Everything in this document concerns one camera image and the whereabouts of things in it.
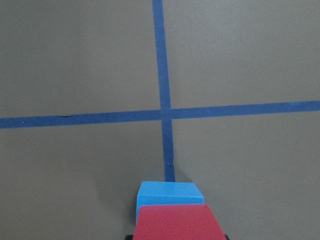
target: gray surface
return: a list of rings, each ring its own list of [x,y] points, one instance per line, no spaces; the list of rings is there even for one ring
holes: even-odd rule
[[[173,108],[318,100],[320,1],[164,0]]]
[[[2,1],[0,118],[159,109],[151,0]],[[319,100],[320,1],[164,1],[172,107]],[[174,120],[232,240],[318,240],[319,112]],[[123,240],[161,123],[2,129],[0,239]]]
[[[159,109],[152,2],[0,3],[0,117]]]

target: blue tape line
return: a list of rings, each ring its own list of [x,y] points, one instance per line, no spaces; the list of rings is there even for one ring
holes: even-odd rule
[[[160,120],[160,110],[76,114],[71,116],[27,116],[0,118],[0,129],[108,124]]]
[[[295,101],[249,105],[178,108],[172,109],[171,114],[173,119],[194,119],[312,111],[320,111],[320,101]]]
[[[175,182],[170,85],[162,0],[152,0],[152,8],[161,106],[164,180],[166,182]]]

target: block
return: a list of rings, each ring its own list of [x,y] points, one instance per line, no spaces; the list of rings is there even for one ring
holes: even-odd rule
[[[141,206],[133,240],[226,240],[206,204]]]
[[[204,196],[193,182],[143,181],[136,198],[136,220],[141,206],[204,202]]]

